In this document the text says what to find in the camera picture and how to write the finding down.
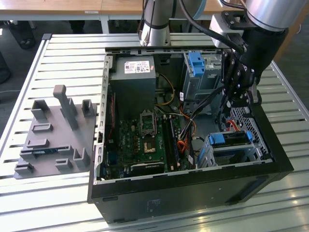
metal table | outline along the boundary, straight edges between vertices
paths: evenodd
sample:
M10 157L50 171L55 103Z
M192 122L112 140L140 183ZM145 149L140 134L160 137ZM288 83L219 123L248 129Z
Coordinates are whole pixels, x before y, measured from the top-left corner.
M202 34L173 34L173 45L211 44ZM54 35L43 40L0 140L1 231L286 231L309 224L309 113L275 63L258 86L263 109L295 171L249 201L151 220L108 225L87 204L89 173L15 180L14 167L25 142L35 99L57 105L57 84L67 86L74 103L99 104L105 47L138 45L135 34Z

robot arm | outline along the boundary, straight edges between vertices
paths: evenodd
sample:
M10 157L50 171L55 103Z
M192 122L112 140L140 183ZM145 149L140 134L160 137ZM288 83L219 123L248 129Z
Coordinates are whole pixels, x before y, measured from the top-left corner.
M184 0L184 4L189 14L194 16L200 8L205 8L206 0ZM170 45L169 19L185 19L176 0L145 0L144 18L140 34L142 46Z
M222 79L224 102L228 107L261 103L256 90L262 72L270 65L307 0L247 0L245 11L215 14L210 29L244 47L244 52L223 50Z

gray plastic base plate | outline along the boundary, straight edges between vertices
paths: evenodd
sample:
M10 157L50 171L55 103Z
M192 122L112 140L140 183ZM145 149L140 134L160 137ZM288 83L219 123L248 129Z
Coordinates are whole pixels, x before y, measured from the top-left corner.
M79 127L74 131L71 130L67 120L63 117L60 111L61 106L49 107L49 110L44 112L46 119L39 122L34 117L23 150L28 150L29 144L32 144L32 141L36 144L42 141L45 142L47 139L48 144L42 143L41 148L40 145L36 144L38 149L45 149L45 152L38 152L35 155L21 153L21 158L16 165L14 178L22 179L89 171L97 112L97 106L95 104L92 105L94 115L87 117L83 115L82 105L75 105L77 110L75 118ZM52 148L62 147L69 148L53 153L55 149L53 150ZM85 149L84 154L87 156L84 158L82 157L83 148Z

green circuit board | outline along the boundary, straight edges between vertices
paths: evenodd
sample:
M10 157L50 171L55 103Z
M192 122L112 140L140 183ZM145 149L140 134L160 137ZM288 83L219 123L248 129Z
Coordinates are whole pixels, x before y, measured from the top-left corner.
M158 161L166 163L164 140L162 134L162 118L155 118L156 135L142 136L140 121L121 121L119 129L119 157L122 164L137 162ZM178 118L173 119L176 135L180 132L180 122ZM152 122L145 122L149 128Z
M155 117L153 124L152 117L146 117L143 126L149 130L154 125L155 134L145 136L142 136L140 119L120 121L118 150L108 156L111 178L123 178L123 169L137 163L164 163L164 172L168 172L162 120L162 117ZM175 116L172 123L177 136L181 132L180 119ZM179 170L187 169L187 158L179 163Z

floor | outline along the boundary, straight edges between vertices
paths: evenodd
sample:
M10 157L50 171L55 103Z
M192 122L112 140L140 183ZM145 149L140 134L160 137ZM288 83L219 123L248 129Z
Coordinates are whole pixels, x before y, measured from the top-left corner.
M68 21L41 21L35 22L35 25L37 28L33 30L33 34L37 44L29 50L22 50L6 27L2 26L0 28L0 51L12 72L12 77L0 85L0 136L19 94L18 92L1 92L21 89L43 34L72 33ZM110 25L110 28L112 32L116 33L121 31L134 32L136 30L136 22L133 25L127 23ZM84 31L85 33L102 33L101 24L99 21L86 21ZM293 38L287 51L278 63L278 66L307 108L309 108L308 44L309 16L302 24L301 32Z

